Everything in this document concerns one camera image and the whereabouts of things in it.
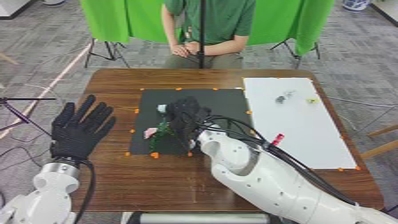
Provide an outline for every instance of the human hand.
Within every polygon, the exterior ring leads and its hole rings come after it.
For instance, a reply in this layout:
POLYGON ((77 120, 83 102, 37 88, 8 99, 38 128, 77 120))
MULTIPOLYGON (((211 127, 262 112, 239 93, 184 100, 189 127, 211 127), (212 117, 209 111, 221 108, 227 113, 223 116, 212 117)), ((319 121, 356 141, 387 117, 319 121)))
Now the human hand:
POLYGON ((180 56, 182 58, 186 58, 188 55, 189 55, 189 52, 188 52, 188 50, 186 50, 182 45, 172 45, 170 46, 170 53, 173 55, 180 56))
POLYGON ((88 95, 76 113, 74 103, 67 103, 60 115, 53 120, 53 144, 49 148, 53 158, 70 157, 76 160, 86 160, 95 145, 109 132, 115 117, 108 119, 104 125, 102 122, 113 112, 113 108, 100 102, 84 116, 93 102, 95 97, 88 95))
POLYGON ((196 55, 196 52, 198 52, 198 42, 188 42, 184 44, 184 48, 186 50, 189 51, 189 54, 196 55))

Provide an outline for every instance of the robotic arm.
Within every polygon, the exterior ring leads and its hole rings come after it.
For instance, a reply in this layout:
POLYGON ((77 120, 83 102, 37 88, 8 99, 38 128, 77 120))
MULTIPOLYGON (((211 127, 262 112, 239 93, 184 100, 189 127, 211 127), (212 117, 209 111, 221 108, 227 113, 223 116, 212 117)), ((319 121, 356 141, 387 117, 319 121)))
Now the robotic arm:
POLYGON ((253 148, 228 137, 227 130, 211 122, 221 116, 209 115, 193 98, 168 104, 164 113, 172 117, 170 127, 177 127, 173 132, 182 130, 180 140, 196 140, 211 158, 214 179, 266 213, 299 224, 398 224, 388 215, 355 202, 347 204, 312 185, 262 147, 253 148))
POLYGON ((68 198, 79 186, 79 164, 93 169, 86 157, 115 124, 113 117, 104 123, 111 114, 104 103, 84 116, 93 101, 90 95, 76 113, 74 104, 65 104, 51 124, 53 162, 42 166, 33 177, 35 191, 28 196, 19 195, 0 210, 0 224, 72 224, 81 218, 81 213, 76 216, 70 212, 68 198))
MULTIPOLYGON (((111 108, 93 104, 93 96, 74 113, 67 104, 53 121, 53 162, 33 177, 35 191, 17 196, 0 210, 0 224, 70 224, 81 213, 70 213, 68 193, 77 189, 79 164, 113 127, 115 118, 102 122, 111 108)), ((209 109, 186 98, 168 104, 170 128, 182 141, 193 139, 211 158, 211 174, 257 208, 299 224, 398 224, 374 209, 347 204, 307 181, 296 169, 262 149, 228 137, 218 125, 207 123, 209 109)))

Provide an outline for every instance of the green shirt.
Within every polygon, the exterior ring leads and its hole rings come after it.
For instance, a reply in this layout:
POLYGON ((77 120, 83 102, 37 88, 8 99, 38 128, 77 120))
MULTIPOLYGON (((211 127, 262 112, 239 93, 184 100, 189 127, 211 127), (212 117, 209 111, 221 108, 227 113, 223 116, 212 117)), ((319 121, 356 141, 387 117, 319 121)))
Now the green shirt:
MULTIPOLYGON (((184 12, 180 42, 198 41, 200 1, 163 0, 173 16, 184 12)), ((205 45, 248 36, 252 31, 255 0, 205 0, 205 45)))

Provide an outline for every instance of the wooden table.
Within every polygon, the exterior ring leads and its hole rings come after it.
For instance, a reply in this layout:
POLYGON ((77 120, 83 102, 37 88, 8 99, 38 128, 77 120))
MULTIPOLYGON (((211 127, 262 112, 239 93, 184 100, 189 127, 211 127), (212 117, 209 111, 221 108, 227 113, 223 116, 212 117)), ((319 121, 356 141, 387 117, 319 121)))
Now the wooden table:
MULTIPOLYGON (((92 76, 84 90, 97 101, 115 108, 115 128, 95 148, 90 160, 95 165, 97 187, 88 211, 257 211, 250 203, 216 182, 209 174, 205 156, 186 158, 125 156, 134 125, 134 109, 145 89, 230 89, 243 87, 243 77, 307 77, 339 128, 340 136, 360 170, 315 170, 315 173, 346 196, 376 209, 383 199, 346 135, 337 114, 310 72, 298 70, 157 70, 104 69, 92 76)), ((88 183, 81 172, 81 188, 74 194, 74 210, 79 208, 88 183)))

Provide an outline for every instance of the orange object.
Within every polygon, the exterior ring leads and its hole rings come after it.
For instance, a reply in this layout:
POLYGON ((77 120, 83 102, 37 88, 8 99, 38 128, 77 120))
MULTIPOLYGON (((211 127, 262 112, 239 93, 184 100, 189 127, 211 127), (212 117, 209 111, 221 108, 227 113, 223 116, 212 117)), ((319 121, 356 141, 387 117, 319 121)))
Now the orange object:
POLYGON ((152 152, 152 153, 150 153, 150 157, 152 157, 152 159, 157 159, 157 156, 159 156, 157 152, 152 152))

